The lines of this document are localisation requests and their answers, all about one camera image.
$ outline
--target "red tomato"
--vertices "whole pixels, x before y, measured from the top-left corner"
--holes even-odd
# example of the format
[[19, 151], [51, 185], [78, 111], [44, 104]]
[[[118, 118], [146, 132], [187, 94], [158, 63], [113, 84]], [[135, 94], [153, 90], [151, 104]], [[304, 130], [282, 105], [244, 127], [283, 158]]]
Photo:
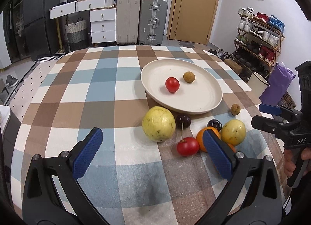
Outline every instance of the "red tomato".
[[169, 90], [170, 92], [172, 93], [177, 92], [179, 89], [179, 81], [174, 77], [169, 77], [165, 81], [165, 86], [167, 90]]
[[177, 144], [177, 152], [184, 156], [192, 156], [199, 151], [199, 143], [195, 138], [186, 137]]

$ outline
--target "refrigerator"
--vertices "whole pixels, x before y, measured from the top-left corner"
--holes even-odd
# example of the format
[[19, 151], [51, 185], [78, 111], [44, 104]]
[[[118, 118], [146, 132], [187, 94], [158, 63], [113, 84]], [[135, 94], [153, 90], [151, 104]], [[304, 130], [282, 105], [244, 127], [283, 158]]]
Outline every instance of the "refrigerator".
[[49, 10], [60, 0], [23, 0], [26, 42], [32, 60], [43, 54], [55, 54], [59, 49], [56, 20]]

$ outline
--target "plate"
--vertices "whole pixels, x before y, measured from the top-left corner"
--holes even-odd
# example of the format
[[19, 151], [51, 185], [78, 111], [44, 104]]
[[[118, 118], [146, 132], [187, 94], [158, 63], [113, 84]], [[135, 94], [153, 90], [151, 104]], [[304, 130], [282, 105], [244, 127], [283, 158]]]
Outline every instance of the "plate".
[[[185, 72], [195, 74], [191, 84], [183, 79]], [[180, 83], [179, 90], [170, 93], [165, 81], [175, 77]], [[193, 115], [206, 113], [216, 108], [222, 100], [219, 83], [211, 73], [194, 63], [178, 59], [161, 59], [148, 63], [140, 75], [146, 92], [156, 102], [176, 112]]]

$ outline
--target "checkered tablecloth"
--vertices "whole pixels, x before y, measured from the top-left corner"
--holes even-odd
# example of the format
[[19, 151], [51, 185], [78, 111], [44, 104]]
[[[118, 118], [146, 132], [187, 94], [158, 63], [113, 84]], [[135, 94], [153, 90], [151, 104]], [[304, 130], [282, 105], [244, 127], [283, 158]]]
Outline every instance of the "checkered tablecloth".
[[[52, 68], [24, 116], [16, 140], [11, 187], [14, 207], [21, 213], [27, 170], [34, 154], [59, 155], [85, 138], [93, 127], [104, 140], [80, 186], [102, 216], [117, 224], [194, 224], [227, 183], [209, 155], [200, 152], [180, 157], [176, 130], [164, 143], [147, 139], [141, 123], [157, 103], [145, 92], [140, 72], [149, 62], [176, 58], [209, 71], [219, 82], [223, 100], [203, 115], [193, 115], [184, 136], [196, 136], [209, 120], [223, 124], [237, 118], [245, 123], [246, 139], [237, 146], [250, 158], [273, 156], [281, 192], [288, 194], [282, 151], [274, 136], [251, 127], [261, 103], [251, 89], [224, 62], [211, 53], [166, 46], [90, 48], [64, 56]], [[232, 104], [241, 106], [233, 116]], [[67, 210], [73, 212], [57, 178], [54, 179]], [[250, 179], [233, 209], [242, 203]]]

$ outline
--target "dark cherry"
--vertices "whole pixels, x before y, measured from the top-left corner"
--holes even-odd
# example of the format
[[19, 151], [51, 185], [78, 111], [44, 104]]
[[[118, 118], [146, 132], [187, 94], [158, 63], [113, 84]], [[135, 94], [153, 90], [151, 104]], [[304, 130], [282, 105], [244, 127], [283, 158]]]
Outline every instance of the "dark cherry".
[[208, 122], [207, 126], [217, 129], [218, 132], [220, 132], [220, 130], [222, 129], [221, 122], [219, 120], [216, 120], [216, 119], [210, 120]]
[[181, 129], [182, 125], [183, 128], [186, 129], [191, 124], [191, 118], [189, 115], [178, 115], [176, 117], [176, 126], [177, 128]]

